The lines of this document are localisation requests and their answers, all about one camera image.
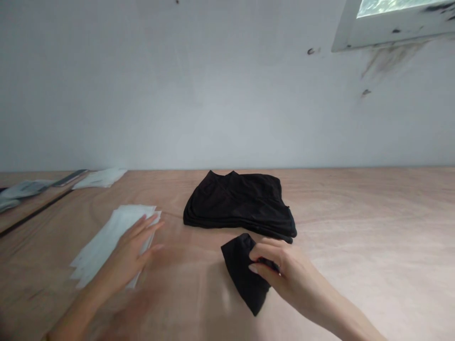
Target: black cloth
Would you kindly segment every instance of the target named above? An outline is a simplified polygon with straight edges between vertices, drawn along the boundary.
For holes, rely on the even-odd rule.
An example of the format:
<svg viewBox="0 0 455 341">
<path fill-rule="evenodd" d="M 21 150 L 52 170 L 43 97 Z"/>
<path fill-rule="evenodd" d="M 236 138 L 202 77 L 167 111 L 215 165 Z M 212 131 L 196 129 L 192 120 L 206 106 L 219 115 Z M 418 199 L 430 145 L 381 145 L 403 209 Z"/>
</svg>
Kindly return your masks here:
<svg viewBox="0 0 455 341">
<path fill-rule="evenodd" d="M 261 276 L 253 273 L 248 265 L 254 262 L 249 254 L 256 245 L 249 234 L 244 233 L 221 247 L 227 270 L 231 276 L 238 293 L 250 308 L 254 316 L 257 316 L 265 302 L 270 284 Z M 270 260 L 261 258 L 261 263 L 279 272 L 278 266 Z"/>
<path fill-rule="evenodd" d="M 289 244 L 297 236 L 291 210 L 281 198 L 280 179 L 264 174 L 209 171 L 183 212 L 185 225 L 243 227 Z"/>
</svg>

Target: white paper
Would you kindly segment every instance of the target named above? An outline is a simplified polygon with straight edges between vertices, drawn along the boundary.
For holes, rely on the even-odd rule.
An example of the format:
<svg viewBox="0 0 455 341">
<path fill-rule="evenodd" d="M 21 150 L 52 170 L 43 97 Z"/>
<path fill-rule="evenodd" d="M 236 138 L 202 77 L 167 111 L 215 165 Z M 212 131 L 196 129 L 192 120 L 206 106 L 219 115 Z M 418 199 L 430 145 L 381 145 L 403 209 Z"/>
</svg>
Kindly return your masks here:
<svg viewBox="0 0 455 341">
<path fill-rule="evenodd" d="M 3 211 L 9 210 L 10 208 L 16 207 L 19 204 L 20 204 L 19 200 L 5 199 L 5 198 L 0 197 L 0 213 Z"/>
<path fill-rule="evenodd" d="M 151 225 L 158 223 L 161 211 L 155 212 L 155 209 L 156 206 L 124 205 L 112 212 L 109 221 L 71 262 L 70 266 L 76 269 L 70 278 L 79 280 L 76 288 L 85 287 L 95 277 L 115 249 L 120 237 L 140 217 L 146 215 L 149 218 L 154 213 L 157 213 L 158 217 Z M 144 242 L 140 254 L 150 247 L 152 240 L 153 235 Z M 139 274 L 127 285 L 128 288 L 135 287 Z"/>
<path fill-rule="evenodd" d="M 44 192 L 54 182 L 55 180 L 35 181 L 25 180 L 1 192 L 0 197 L 5 199 L 19 199 L 22 197 L 31 197 L 41 192 Z"/>
<path fill-rule="evenodd" d="M 87 187 L 111 187 L 118 181 L 128 170 L 120 168 L 109 168 L 98 172 L 90 173 L 81 181 L 73 186 L 73 189 Z"/>
</svg>

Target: fingernail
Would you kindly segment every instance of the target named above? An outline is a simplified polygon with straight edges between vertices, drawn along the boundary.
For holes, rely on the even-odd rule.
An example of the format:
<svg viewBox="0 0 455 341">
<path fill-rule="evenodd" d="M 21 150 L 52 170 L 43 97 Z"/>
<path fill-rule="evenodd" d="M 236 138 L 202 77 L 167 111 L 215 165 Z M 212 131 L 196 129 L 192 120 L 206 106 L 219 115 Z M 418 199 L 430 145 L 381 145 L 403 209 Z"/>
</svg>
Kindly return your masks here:
<svg viewBox="0 0 455 341">
<path fill-rule="evenodd" d="M 248 265 L 248 268 L 249 268 L 252 272 L 254 272 L 255 274 L 257 274 L 257 267 L 256 267 L 256 265 L 250 264 L 250 265 Z"/>
</svg>

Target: right hand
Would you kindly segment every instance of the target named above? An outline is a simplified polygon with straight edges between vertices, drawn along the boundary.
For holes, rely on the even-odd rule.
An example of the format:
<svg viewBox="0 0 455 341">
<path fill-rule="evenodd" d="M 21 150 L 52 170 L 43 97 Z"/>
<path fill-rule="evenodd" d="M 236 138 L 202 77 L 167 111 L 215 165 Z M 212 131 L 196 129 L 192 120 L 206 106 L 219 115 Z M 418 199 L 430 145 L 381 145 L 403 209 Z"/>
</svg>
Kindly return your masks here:
<svg viewBox="0 0 455 341">
<path fill-rule="evenodd" d="M 276 292 L 309 320 L 328 328 L 341 295 L 319 273 L 298 247 L 284 241 L 263 238 L 250 252 L 257 262 L 266 258 L 280 267 L 280 274 L 265 264 L 250 265 Z"/>
</svg>

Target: left hand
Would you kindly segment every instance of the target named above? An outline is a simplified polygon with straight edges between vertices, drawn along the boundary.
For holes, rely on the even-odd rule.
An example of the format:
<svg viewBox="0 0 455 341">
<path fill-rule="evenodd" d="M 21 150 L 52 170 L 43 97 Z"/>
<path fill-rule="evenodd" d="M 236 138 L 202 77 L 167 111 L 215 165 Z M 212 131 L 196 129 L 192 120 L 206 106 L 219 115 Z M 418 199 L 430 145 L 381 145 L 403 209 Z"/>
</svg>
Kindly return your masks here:
<svg viewBox="0 0 455 341">
<path fill-rule="evenodd" d="M 94 290 L 100 300 L 107 301 L 123 289 L 163 247 L 155 245 L 139 255 L 148 237 L 164 225 L 164 222 L 160 222 L 151 226 L 156 217 L 153 215 L 146 219 L 145 215 L 142 216 L 121 236 L 116 248 L 89 284 L 91 291 Z"/>
</svg>

